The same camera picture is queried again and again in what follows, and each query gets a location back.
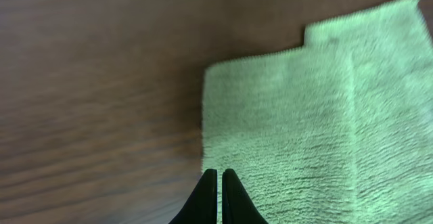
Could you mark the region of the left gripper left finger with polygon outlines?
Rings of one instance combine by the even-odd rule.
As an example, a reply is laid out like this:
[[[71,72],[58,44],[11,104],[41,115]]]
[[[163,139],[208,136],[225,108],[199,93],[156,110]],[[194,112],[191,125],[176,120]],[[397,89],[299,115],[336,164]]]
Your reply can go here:
[[[217,170],[206,169],[186,203],[169,224],[217,223]]]

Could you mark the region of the green microfiber cloth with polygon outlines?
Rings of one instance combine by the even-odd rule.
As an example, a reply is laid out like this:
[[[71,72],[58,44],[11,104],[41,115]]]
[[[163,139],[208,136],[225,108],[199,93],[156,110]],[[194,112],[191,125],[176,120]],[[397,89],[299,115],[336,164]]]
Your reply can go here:
[[[270,223],[431,223],[432,39],[418,3],[209,67],[203,168],[234,169]]]

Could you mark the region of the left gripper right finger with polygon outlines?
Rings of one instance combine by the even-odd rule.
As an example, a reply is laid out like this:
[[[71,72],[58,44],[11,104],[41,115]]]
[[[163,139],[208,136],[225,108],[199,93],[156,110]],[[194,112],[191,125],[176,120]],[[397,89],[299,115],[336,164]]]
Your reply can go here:
[[[227,169],[222,178],[223,224],[267,224],[256,209],[242,182],[233,169]]]

